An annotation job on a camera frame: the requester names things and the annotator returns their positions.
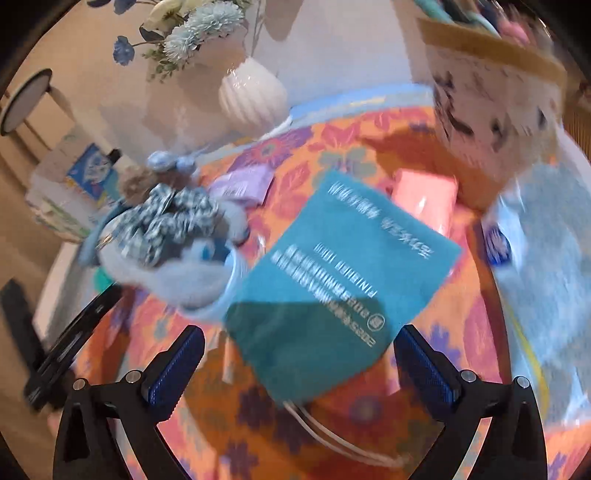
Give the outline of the blue cover study book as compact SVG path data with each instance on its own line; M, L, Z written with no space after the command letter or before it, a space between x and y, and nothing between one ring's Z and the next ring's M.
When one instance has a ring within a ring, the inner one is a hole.
M91 143L66 173L66 184L99 201L104 196L107 181L115 174L114 165L120 157L118 149L104 154Z

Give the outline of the purple tissue packet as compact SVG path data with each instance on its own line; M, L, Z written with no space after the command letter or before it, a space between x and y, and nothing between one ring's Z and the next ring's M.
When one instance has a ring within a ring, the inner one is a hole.
M249 166L216 178L207 191L215 199L256 207L263 205L273 179L274 171L269 166Z

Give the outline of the white ribbed vase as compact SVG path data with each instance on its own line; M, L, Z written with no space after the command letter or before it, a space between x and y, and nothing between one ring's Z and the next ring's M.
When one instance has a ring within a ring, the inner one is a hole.
M228 68L218 101L232 127L253 139L269 138L293 121L283 83L249 56Z

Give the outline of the stack of books left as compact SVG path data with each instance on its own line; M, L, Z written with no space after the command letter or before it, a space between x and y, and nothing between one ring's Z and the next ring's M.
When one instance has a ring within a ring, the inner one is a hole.
M119 198L115 169L99 201L66 184L66 173L91 143L77 130L65 135L31 174L25 197L37 221L70 242L83 241Z

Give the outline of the teal soft pouch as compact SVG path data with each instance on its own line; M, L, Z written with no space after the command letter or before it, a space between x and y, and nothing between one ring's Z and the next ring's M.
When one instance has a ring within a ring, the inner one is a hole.
M93 285L97 294L101 294L114 283L115 281L105 273L102 267L96 268L93 275Z

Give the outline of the blue white artificial flowers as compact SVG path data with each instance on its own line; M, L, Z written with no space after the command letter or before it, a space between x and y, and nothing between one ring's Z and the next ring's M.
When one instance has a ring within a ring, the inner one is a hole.
M133 43L119 35L113 44L112 58L121 67L135 59L136 49L151 63L150 81L164 82L183 71L192 57L211 40L228 38L245 25L250 1L120 1L112 3L116 15L143 5L150 8L138 27L141 40Z

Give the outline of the light blue plastic package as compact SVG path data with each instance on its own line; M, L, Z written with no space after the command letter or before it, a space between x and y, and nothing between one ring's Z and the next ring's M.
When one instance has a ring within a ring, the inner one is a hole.
M538 163L481 219L511 374L529 379L547 428L590 418L590 191L575 168Z

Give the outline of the pink tissue packet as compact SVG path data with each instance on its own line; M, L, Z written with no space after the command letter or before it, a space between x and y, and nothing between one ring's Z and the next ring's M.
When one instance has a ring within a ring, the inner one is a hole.
M394 176L393 202L439 234L448 237L458 182L453 177L399 169Z

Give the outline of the white blue bowl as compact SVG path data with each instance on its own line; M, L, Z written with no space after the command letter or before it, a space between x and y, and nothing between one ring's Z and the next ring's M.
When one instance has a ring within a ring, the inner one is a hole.
M200 299L197 304L182 305L178 311L191 320L221 323L242 280L249 273L249 264L235 245L222 239L201 241L199 245L194 243L184 257L221 269L221 273L207 279L200 275L197 292L204 294L205 299Z

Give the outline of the cardboard pen holder box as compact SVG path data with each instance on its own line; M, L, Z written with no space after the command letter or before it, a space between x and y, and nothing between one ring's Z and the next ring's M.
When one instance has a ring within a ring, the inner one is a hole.
M433 78L436 133L451 155L442 170L459 198L484 211L531 165L553 163L567 75L552 55L490 33L418 21Z

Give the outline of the teal drawstring bag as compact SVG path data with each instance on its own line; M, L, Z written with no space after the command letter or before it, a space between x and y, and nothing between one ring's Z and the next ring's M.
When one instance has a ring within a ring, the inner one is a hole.
M307 404L372 367L445 283L459 246L381 192L338 171L256 263L223 323L273 402L312 438L390 469L404 457L363 450Z

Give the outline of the grey plush doll toy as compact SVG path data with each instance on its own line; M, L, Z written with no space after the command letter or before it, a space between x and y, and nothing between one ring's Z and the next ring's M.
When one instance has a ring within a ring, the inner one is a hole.
M245 206L212 198L198 176L195 156L166 151L127 167L117 184L121 198L82 243L79 264L102 267L116 283L140 287L172 307L204 300L198 277L221 269L184 254L213 239L238 248L250 229Z

